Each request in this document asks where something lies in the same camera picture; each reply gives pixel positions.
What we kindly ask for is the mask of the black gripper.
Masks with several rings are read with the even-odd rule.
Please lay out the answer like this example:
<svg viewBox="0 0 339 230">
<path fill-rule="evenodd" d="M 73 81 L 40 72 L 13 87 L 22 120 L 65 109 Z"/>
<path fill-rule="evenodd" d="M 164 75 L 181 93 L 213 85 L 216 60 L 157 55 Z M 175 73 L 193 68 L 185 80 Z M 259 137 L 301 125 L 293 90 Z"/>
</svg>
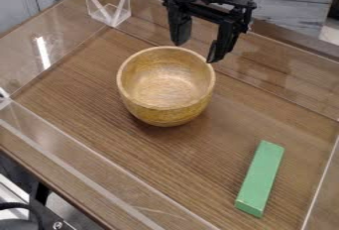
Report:
<svg viewBox="0 0 339 230">
<path fill-rule="evenodd" d="M 171 41 L 176 46 L 187 43 L 192 32 L 192 16 L 219 25 L 217 38 L 212 41 L 207 63 L 220 61 L 236 44 L 240 32 L 249 29 L 253 0 L 163 0 L 168 10 Z"/>
</svg>

